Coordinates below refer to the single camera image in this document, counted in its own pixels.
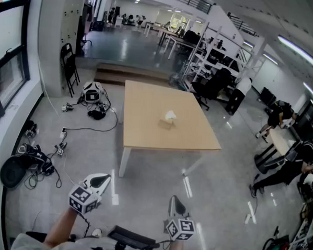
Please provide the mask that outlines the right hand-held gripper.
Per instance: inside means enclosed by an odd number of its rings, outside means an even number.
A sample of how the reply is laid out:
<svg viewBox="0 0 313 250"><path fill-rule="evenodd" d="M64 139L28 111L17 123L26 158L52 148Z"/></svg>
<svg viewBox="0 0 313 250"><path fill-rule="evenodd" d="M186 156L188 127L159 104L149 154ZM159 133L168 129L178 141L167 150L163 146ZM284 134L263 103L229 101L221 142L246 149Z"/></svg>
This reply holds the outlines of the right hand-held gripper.
<svg viewBox="0 0 313 250"><path fill-rule="evenodd" d="M195 223L190 214L184 215L186 207L175 195L170 197L168 213L168 219L164 221L164 233L172 241L189 240L195 234Z"/></svg>

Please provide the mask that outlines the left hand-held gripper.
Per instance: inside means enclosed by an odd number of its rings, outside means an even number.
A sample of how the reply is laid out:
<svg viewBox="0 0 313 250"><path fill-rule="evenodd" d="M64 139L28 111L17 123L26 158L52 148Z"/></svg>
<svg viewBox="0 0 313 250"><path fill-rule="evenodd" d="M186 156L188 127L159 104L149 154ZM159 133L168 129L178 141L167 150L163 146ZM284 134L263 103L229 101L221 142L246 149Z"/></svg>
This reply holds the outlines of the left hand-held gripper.
<svg viewBox="0 0 313 250"><path fill-rule="evenodd" d="M85 215L101 204L102 194L111 182L111 175L94 173L88 175L84 182L80 182L68 194L68 204L76 212Z"/></svg>

